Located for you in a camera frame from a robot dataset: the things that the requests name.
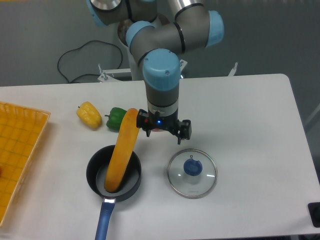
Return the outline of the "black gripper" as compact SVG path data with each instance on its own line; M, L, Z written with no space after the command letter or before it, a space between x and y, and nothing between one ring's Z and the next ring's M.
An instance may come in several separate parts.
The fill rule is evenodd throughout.
M138 110L136 117L136 127L145 131L149 137L153 130L164 130L172 133L177 137L177 144L180 145L182 140L189 140L192 134L192 124L189 119L179 121L177 109L173 114L168 116L157 116L151 111L146 112L143 109Z

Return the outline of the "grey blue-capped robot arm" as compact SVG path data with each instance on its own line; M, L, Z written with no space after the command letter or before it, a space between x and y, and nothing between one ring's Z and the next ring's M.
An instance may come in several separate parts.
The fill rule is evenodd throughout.
M159 129L180 141L190 139L191 121L178 118L179 55L220 43L225 33L221 15L207 10L201 0L172 0L174 21L155 26L155 0L89 0L87 6L98 25L131 21L125 41L145 83L147 98L147 110L138 111L136 126L147 134Z

